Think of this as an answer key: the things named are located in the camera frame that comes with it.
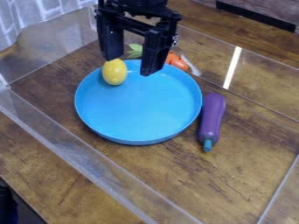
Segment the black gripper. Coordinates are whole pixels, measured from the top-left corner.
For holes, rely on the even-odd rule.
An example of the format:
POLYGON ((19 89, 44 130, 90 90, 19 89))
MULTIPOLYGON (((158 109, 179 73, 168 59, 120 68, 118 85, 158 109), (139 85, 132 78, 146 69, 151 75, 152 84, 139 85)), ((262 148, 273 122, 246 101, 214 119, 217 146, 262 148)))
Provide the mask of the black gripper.
POLYGON ((170 52, 168 36, 176 34, 183 16, 167 7, 168 0, 98 0, 95 10, 98 40, 103 58, 111 61, 124 54, 124 31, 144 36, 140 74, 148 76, 163 69, 170 52), (156 25, 134 20, 159 18, 156 25))

